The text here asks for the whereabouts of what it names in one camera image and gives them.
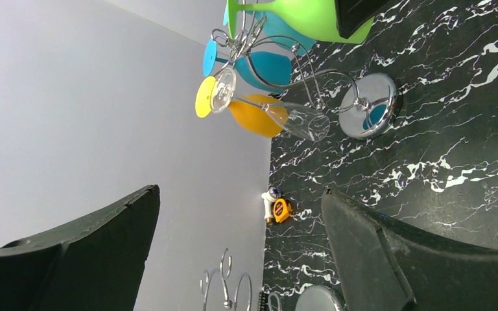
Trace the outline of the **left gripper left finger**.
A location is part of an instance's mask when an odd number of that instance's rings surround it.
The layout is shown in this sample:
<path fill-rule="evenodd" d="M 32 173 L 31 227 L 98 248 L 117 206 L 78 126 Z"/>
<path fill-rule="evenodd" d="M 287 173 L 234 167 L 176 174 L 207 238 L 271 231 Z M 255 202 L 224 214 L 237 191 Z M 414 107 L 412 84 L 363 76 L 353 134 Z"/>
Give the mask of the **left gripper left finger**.
<path fill-rule="evenodd" d="M 0 310 L 133 310 L 160 212 L 147 185 L 0 248 Z"/>

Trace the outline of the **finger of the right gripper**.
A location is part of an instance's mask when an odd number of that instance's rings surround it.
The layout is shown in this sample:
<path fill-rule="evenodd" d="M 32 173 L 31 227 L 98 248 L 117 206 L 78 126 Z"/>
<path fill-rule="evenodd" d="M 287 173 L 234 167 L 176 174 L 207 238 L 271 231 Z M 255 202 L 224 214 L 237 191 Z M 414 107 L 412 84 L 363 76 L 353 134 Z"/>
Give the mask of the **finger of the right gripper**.
<path fill-rule="evenodd" d="M 342 38 L 349 38 L 390 3 L 392 1 L 389 0 L 336 0 L 339 35 Z"/>

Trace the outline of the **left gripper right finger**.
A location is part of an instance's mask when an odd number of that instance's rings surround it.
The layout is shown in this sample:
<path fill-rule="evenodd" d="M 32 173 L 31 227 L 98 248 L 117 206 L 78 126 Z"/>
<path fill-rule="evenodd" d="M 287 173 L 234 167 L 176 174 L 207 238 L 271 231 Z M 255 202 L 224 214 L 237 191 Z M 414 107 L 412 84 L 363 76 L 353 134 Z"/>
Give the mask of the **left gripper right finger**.
<path fill-rule="evenodd" d="M 498 249 L 436 235 L 330 188 L 321 210 L 348 310 L 498 310 Z"/>

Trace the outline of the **green plastic wine glass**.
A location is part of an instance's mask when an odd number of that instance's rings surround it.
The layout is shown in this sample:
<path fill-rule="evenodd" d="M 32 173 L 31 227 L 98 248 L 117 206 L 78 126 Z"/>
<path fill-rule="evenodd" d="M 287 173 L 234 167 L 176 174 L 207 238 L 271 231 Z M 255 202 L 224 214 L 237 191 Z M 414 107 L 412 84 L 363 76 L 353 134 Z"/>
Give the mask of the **green plastic wine glass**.
<path fill-rule="evenodd" d="M 241 4 L 226 2 L 228 31 L 236 33 L 239 11 L 271 12 L 294 30 L 317 41 L 332 43 L 362 43 L 374 23 L 374 16 L 358 17 L 356 24 L 343 25 L 344 14 L 339 1 L 271 1 Z"/>

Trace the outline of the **blue plastic wine glass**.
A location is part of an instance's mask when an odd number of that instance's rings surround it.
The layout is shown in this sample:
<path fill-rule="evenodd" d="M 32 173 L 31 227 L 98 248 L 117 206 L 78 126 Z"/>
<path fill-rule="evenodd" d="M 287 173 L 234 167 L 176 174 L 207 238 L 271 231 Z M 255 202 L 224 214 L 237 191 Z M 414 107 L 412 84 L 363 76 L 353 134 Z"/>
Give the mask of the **blue plastic wine glass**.
<path fill-rule="evenodd" d="M 204 76 L 209 76 L 216 62 L 226 63 L 227 59 L 219 58 L 218 45 L 209 39 L 204 51 L 202 61 L 202 72 Z M 239 76 L 252 87 L 269 93 L 282 93 L 284 88 L 270 87 L 258 80 L 251 72 L 249 62 L 251 60 L 256 73 L 269 84 L 285 86 L 289 84 L 292 65 L 291 60 L 284 55 L 266 51 L 252 52 L 250 57 L 239 58 L 235 63 L 235 70 Z"/>
<path fill-rule="evenodd" d="M 294 50 L 294 53 L 298 56 L 305 55 L 316 43 L 316 40 L 294 30 L 278 15 L 265 11 L 242 11 L 242 28 L 238 34 L 238 11 L 234 8 L 234 4 L 237 3 L 237 1 L 226 2 L 223 19 L 223 24 L 228 26 L 230 34 L 226 44 L 235 50 L 237 56 L 246 56 L 250 49 L 257 44 L 261 33 L 265 34 L 266 42 L 274 43 L 288 51 L 296 46 L 297 49 Z"/>

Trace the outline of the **tall clear champagne flute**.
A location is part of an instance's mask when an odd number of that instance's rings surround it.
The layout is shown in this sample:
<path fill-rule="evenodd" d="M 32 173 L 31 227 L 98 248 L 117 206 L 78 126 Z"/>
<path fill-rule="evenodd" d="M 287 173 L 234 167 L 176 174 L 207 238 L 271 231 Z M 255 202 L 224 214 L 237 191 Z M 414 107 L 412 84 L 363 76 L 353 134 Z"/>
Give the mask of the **tall clear champagne flute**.
<path fill-rule="evenodd" d="M 229 111 L 228 105 L 236 99 L 265 111 L 282 128 L 281 132 L 313 142 L 321 141 L 329 133 L 329 117 L 315 108 L 260 94 L 236 94 L 237 75 L 231 67 L 225 67 L 211 76 L 217 79 L 211 88 L 211 113 Z"/>

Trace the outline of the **orange plastic wine glass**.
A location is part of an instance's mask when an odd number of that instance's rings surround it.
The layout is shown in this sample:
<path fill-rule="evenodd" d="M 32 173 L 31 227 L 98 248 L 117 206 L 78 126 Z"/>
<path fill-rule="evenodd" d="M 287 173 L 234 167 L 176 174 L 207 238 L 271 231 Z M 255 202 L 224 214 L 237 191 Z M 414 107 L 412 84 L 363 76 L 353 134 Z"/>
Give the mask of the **orange plastic wine glass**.
<path fill-rule="evenodd" d="M 207 117 L 211 113 L 211 88 L 217 79 L 206 77 L 201 83 L 195 100 L 195 111 L 199 118 Z M 282 128 L 276 124 L 262 109 L 241 100 L 233 99 L 227 109 L 239 126 L 248 132 L 266 138 L 273 138 L 281 133 Z"/>

